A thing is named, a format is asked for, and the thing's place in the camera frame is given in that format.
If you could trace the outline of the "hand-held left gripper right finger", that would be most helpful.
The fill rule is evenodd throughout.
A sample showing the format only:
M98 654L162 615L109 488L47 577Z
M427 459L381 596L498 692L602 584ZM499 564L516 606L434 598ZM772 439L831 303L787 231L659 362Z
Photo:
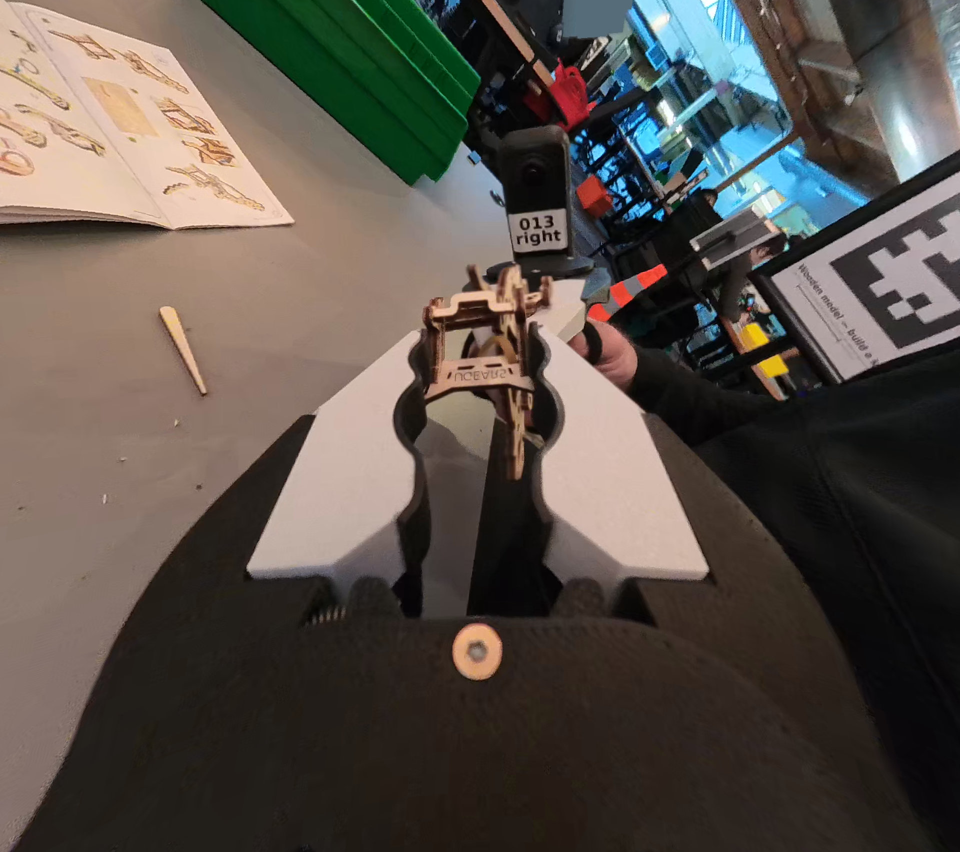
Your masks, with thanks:
M641 408L553 332L534 327L531 340L558 415L534 481L550 526L544 566L606 600L631 579L703 582L709 564Z

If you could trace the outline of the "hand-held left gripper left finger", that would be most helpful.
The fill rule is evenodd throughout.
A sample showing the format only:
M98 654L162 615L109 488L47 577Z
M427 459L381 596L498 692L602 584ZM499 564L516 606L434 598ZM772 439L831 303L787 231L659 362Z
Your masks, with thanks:
M344 598L378 579L406 616L423 614L425 346L409 333L317 409L248 561L253 580L322 578Z

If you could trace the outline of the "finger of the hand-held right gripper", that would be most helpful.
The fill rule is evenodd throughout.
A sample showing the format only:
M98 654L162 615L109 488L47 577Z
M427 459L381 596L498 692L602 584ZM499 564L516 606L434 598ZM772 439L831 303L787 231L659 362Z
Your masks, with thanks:
M541 327L562 342L580 334L586 320L584 278L553 279L550 301L541 309Z

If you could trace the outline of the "wooden buggy model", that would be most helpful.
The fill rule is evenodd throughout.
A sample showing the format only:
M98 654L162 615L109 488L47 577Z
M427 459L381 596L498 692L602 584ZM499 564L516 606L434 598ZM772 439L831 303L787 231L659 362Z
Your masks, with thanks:
M535 402L529 320L551 305L554 281L543 276L532 290L517 264L501 270L494 284L487 283L476 266L469 266L467 273L471 288L449 300L435 297L424 307L424 341L429 352L424 401L431 403L455 391L501 396L509 426L506 477L516 482L524 470L527 419ZM450 358L448 333L463 330L487 330L489 336L473 354Z

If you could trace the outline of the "person's right forearm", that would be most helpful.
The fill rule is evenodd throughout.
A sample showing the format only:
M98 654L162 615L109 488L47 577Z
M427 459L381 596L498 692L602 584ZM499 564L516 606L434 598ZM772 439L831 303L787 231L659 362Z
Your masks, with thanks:
M627 388L630 399L692 447L788 407L767 394L723 389L664 352L637 345L633 352L636 368Z

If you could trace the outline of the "person's right hand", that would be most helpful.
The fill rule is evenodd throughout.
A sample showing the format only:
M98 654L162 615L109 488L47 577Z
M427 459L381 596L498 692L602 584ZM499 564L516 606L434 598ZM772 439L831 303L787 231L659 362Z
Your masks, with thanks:
M606 322L587 319L567 345L618 390L630 390L639 359L632 343Z

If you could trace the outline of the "orange grey striped cone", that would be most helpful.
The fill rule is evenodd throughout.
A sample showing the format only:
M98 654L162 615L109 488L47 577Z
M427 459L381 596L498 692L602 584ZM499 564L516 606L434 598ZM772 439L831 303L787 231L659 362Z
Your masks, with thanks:
M607 301L595 303L586 311L586 317L597 322L610 322L614 315L630 304L641 293L664 279L667 269L657 264L652 269L643 270L613 284L608 291Z

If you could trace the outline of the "red plastic object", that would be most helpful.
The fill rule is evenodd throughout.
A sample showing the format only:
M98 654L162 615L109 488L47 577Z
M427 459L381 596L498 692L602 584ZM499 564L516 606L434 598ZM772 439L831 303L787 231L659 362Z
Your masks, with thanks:
M543 125L557 125L570 137L590 119L596 102L588 95L586 82L576 66L559 63L546 92L528 89L522 102Z

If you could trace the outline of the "wooden workshop table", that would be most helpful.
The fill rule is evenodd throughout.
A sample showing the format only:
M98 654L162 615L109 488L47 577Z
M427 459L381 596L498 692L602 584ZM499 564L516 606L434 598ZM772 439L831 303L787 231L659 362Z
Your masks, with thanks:
M441 30L481 78L477 102L502 105L519 127L553 120L554 75L546 55L498 0L456 1Z

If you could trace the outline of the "pointed wooden stick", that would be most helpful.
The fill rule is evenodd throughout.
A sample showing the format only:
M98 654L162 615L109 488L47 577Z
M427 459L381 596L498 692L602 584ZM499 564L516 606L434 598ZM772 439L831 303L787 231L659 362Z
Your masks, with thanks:
M188 341L186 328L183 325L179 312L173 306L164 305L159 308L158 315L199 395L203 397L207 396L209 389L203 378L191 344Z

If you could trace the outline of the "person's dark clothing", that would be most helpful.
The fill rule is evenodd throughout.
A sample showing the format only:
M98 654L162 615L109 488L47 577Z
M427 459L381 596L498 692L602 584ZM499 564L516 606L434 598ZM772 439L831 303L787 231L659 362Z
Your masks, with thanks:
M918 818L958 850L958 347L783 403L697 453L800 571Z

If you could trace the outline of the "stacked green plastic bins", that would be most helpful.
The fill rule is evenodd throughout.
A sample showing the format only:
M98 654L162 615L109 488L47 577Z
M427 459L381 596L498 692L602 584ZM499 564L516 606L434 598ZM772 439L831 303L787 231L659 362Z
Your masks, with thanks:
M480 77L415 0L201 0L408 185L448 171Z

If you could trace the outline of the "black framed marker sign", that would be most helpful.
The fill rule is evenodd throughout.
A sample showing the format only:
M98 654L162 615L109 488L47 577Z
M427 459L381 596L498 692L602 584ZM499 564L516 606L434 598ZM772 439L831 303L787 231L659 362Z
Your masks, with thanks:
M959 332L959 152L752 274L790 341L839 384Z

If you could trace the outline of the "open instruction booklet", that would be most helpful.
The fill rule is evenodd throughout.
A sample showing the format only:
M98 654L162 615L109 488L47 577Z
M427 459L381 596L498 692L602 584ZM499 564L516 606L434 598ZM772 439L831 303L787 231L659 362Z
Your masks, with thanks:
M169 50L1 3L2 223L294 223Z

